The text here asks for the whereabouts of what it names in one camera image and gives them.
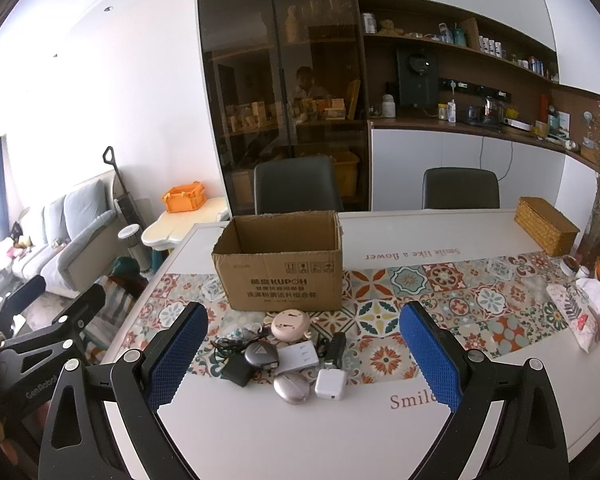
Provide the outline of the black power adapter with cable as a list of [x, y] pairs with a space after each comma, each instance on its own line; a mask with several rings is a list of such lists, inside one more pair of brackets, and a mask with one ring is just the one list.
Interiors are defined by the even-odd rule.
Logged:
[[223, 363], [221, 378], [239, 387], [245, 387], [255, 374], [255, 367], [245, 358], [245, 349], [260, 339], [219, 337], [211, 341], [215, 356]]

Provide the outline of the grey triangular earbud case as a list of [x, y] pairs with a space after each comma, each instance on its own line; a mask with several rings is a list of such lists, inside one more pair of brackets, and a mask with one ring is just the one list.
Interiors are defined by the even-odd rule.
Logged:
[[273, 370], [279, 367], [277, 348], [264, 340], [253, 341], [245, 348], [245, 360], [258, 370]]

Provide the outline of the white square power adapter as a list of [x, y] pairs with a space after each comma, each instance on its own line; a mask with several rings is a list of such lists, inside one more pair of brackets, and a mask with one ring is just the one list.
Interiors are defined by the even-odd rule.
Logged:
[[322, 368], [314, 386], [317, 398], [324, 400], [341, 400], [347, 386], [347, 372], [339, 368]]

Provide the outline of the silver oval case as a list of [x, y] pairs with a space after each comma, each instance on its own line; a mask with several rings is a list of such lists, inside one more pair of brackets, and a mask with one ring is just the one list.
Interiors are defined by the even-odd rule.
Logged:
[[309, 400], [311, 385], [300, 373], [288, 372], [277, 375], [273, 381], [276, 393], [287, 403], [298, 405]]

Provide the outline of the grey sofa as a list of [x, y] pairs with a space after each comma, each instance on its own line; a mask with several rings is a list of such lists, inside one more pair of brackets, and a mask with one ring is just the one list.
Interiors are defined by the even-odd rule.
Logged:
[[108, 171], [26, 209], [18, 222], [30, 246], [10, 265], [12, 275], [23, 282], [42, 276], [48, 292], [74, 298], [108, 274], [114, 260], [126, 254], [118, 239], [120, 194], [118, 177]]

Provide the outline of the patterned table runner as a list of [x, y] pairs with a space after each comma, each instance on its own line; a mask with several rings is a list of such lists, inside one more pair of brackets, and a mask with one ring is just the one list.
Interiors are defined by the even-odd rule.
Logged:
[[[342, 307], [311, 313], [311, 334], [318, 343], [336, 332], [347, 335], [343, 367], [352, 385], [411, 379], [418, 367], [399, 327], [400, 310], [407, 302], [418, 301], [464, 348], [499, 358], [562, 330], [571, 332], [546, 286], [572, 281], [559, 259], [543, 252], [346, 270]], [[190, 301], [204, 304], [209, 320], [208, 334], [189, 367], [195, 375], [221, 375], [223, 363], [214, 354], [212, 340], [248, 337], [274, 318], [271, 312], [232, 309], [213, 274], [165, 274], [126, 332], [122, 347], [146, 348]]]

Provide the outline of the upright vacuum cleaner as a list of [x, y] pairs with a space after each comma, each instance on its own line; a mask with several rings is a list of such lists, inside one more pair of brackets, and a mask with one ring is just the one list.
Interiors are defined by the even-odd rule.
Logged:
[[121, 192], [114, 195], [114, 198], [117, 201], [117, 204], [120, 208], [121, 214], [125, 219], [127, 224], [138, 224], [142, 229], [145, 227], [145, 222], [140, 215], [140, 212], [135, 206], [135, 202], [133, 200], [132, 194], [129, 192], [126, 187], [121, 171], [117, 165], [116, 155], [114, 155], [114, 148], [112, 146], [107, 146], [106, 150], [102, 153], [102, 161], [106, 164], [114, 168], [114, 173], [116, 174], [116, 178], [118, 183], [121, 186]]

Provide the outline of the cream side table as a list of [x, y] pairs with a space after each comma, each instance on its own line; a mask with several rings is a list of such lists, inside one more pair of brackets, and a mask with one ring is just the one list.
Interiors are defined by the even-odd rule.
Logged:
[[163, 212], [142, 234], [145, 246], [157, 252], [174, 249], [198, 223], [226, 219], [229, 208], [225, 197], [209, 198], [199, 209], [187, 212]]

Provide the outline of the black rectangular charger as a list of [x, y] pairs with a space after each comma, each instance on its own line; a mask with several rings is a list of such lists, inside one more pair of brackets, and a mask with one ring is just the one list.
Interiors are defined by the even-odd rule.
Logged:
[[318, 356], [326, 368], [341, 370], [343, 354], [347, 348], [347, 335], [336, 332], [330, 339], [323, 338], [318, 345]]

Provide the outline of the woven wicker tissue box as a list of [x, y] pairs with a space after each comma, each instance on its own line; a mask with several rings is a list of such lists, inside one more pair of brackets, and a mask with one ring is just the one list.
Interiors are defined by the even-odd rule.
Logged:
[[542, 197], [519, 198], [514, 221], [550, 257], [571, 252], [580, 229]]

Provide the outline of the pink round device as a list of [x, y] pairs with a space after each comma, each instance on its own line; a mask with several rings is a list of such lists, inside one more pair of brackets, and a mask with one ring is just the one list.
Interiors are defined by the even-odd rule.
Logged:
[[305, 312], [297, 309], [277, 313], [271, 323], [272, 335], [288, 344], [304, 339], [310, 329], [311, 319]]

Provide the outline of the orange plastic crate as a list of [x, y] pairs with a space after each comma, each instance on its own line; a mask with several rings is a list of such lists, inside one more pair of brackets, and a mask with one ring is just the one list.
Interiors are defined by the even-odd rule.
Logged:
[[170, 214], [198, 210], [206, 201], [205, 189], [201, 182], [175, 186], [161, 197], [165, 210]]

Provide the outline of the right dark dining chair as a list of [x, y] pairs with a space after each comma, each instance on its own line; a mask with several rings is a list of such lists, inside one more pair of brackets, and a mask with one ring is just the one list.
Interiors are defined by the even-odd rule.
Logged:
[[498, 209], [499, 184], [490, 170], [430, 168], [422, 178], [423, 209]]

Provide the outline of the brown cardboard box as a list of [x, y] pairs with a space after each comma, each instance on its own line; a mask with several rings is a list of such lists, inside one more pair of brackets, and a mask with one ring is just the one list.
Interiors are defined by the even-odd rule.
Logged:
[[237, 311], [336, 311], [342, 307], [342, 231], [334, 211], [230, 220], [212, 250]]

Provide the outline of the left dark dining chair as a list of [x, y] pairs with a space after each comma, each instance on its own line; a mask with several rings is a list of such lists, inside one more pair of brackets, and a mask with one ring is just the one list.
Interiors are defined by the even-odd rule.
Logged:
[[331, 159], [325, 155], [262, 162], [254, 170], [256, 214], [343, 210]]

